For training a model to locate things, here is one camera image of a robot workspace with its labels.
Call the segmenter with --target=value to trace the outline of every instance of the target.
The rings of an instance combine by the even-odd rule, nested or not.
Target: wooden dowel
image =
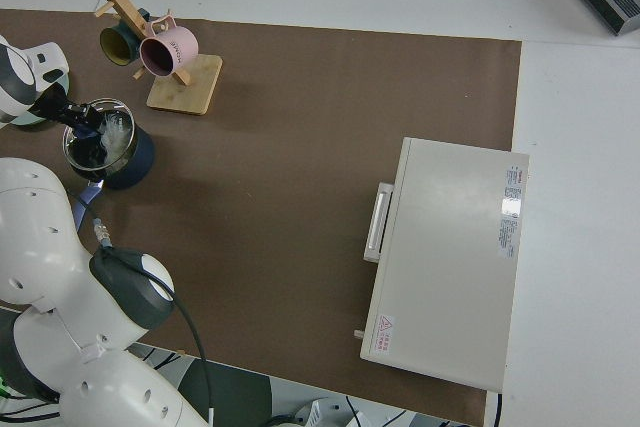
[[[107,10],[109,10],[111,7],[113,7],[113,2],[107,2],[106,4],[104,4],[102,7],[100,7],[99,9],[97,9],[93,15],[95,15],[96,17],[100,17],[102,15],[105,14],[105,12],[107,12]]]

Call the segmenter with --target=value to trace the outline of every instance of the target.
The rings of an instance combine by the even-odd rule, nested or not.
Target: wooden base
[[[220,56],[199,54],[187,65],[186,70],[191,74],[188,86],[181,85],[173,77],[157,77],[149,92],[147,105],[152,109],[204,115],[221,69]]]

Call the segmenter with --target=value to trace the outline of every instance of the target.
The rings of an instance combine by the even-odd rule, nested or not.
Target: white table
[[[525,41],[513,150],[531,155],[531,178],[501,425],[637,423],[640,32],[613,37],[580,0],[135,1],[179,17]]]

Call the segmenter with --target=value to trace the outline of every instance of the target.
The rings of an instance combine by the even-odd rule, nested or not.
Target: black cable
[[[403,410],[402,412],[400,412],[398,415],[396,415],[393,419],[391,419],[390,421],[382,424],[382,427],[387,427],[387,425],[391,424],[392,422],[395,422],[396,420],[398,420],[400,417],[402,417],[407,411]]]
[[[293,423],[296,419],[295,415],[276,415],[267,420],[264,424],[260,424],[260,427],[274,427],[280,424]]]
[[[493,422],[493,427],[500,425],[500,416],[502,415],[502,394],[498,394],[498,407],[496,408],[496,420]]]
[[[149,351],[149,353],[148,353],[147,355],[145,355],[145,356],[144,356],[144,358],[142,359],[142,361],[143,361],[143,362],[146,362],[146,361],[147,361],[147,359],[148,359],[149,357],[151,357],[151,354],[153,354],[155,351],[156,351],[156,348],[155,348],[155,347],[153,347],[153,348]]]
[[[0,423],[5,422],[7,424],[25,424],[27,422],[36,422],[38,420],[48,420],[60,417],[60,412],[54,412],[52,414],[34,415],[33,417],[4,417],[0,415]]]
[[[167,356],[167,358],[166,358],[166,359],[164,359],[162,362],[160,362],[158,365],[156,365],[156,366],[154,367],[154,369],[158,370],[159,368],[161,368],[161,367],[165,366],[165,365],[167,364],[167,362],[170,362],[170,361],[171,361],[171,359],[173,359],[173,356],[174,356],[174,355],[176,355],[176,354],[174,354],[173,352],[171,352],[171,353]]]
[[[349,400],[349,396],[346,395],[345,397],[347,398],[347,404],[349,404],[349,407],[351,408],[351,412],[353,412],[353,418],[356,419],[356,423],[358,424],[358,427],[362,427],[362,424],[360,424],[360,419],[358,418],[358,414],[356,413],[356,409],[353,408],[353,405]]]
[[[0,392],[0,397],[4,397],[5,399],[10,399],[10,400],[27,400],[31,398],[31,397],[25,397],[24,395],[11,395],[8,392]]]
[[[191,315],[189,315],[189,312],[187,311],[186,307],[184,306],[180,298],[176,295],[173,289],[171,289],[161,279],[159,279],[152,273],[147,272],[144,269],[141,269],[134,265],[129,264],[129,262],[126,259],[123,259],[120,255],[118,255],[118,252],[113,247],[101,247],[101,248],[105,253],[107,253],[107,255],[111,255],[116,259],[118,259],[120,262],[122,262],[127,269],[132,270],[133,272],[137,272],[138,274],[146,277],[147,279],[151,280],[152,282],[160,286],[173,299],[173,302],[176,304],[176,307],[178,307],[178,310],[180,310],[180,313],[184,317],[184,320],[187,322],[187,325],[191,330],[191,335],[193,335],[193,340],[195,340],[196,346],[198,347],[198,353],[200,354],[200,359],[202,360],[202,368],[204,369],[204,380],[207,383],[207,392],[209,393],[209,408],[213,409],[213,389],[211,388],[211,378],[209,375],[209,369],[207,369],[207,356],[204,352],[204,347],[202,346],[202,342],[200,341],[200,335],[198,334],[198,329],[196,328],[196,325],[193,322]]]
[[[94,219],[98,218],[98,214],[96,214],[96,211],[93,210],[93,207],[91,207],[89,204],[87,204],[78,194],[76,194],[74,192],[71,192],[69,189],[64,189],[64,190],[67,191],[68,195],[70,195],[71,197],[76,199],[78,202],[80,202],[82,204],[82,206],[87,210],[87,212],[89,212],[91,217],[93,217]]]
[[[176,360],[178,360],[179,358],[180,358],[180,356],[179,356],[179,355],[177,355],[177,354],[175,354],[175,353],[171,352],[171,354],[170,354],[166,359],[164,359],[162,362],[160,362],[158,365],[156,365],[156,366],[154,367],[154,369],[155,369],[155,370],[160,370],[160,369],[161,369],[162,367],[164,367],[165,365],[169,365],[171,362],[175,362],[175,361],[176,361]]]
[[[40,407],[44,407],[46,405],[52,405],[52,404],[49,404],[48,402],[44,402],[42,404],[32,405],[31,407],[25,407],[24,409],[14,410],[13,412],[0,412],[0,416],[21,414],[23,412],[28,412],[29,410],[39,409]]]

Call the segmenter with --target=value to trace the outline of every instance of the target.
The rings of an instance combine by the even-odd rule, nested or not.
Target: mug handle
[[[170,29],[174,29],[177,27],[176,21],[173,16],[171,14],[167,14],[163,17],[158,17],[156,20],[150,20],[149,22],[147,22],[147,25],[145,26],[145,33],[147,34],[147,37],[155,37],[157,35],[156,31],[153,30],[153,26],[154,24],[157,24],[159,22],[167,22]]]

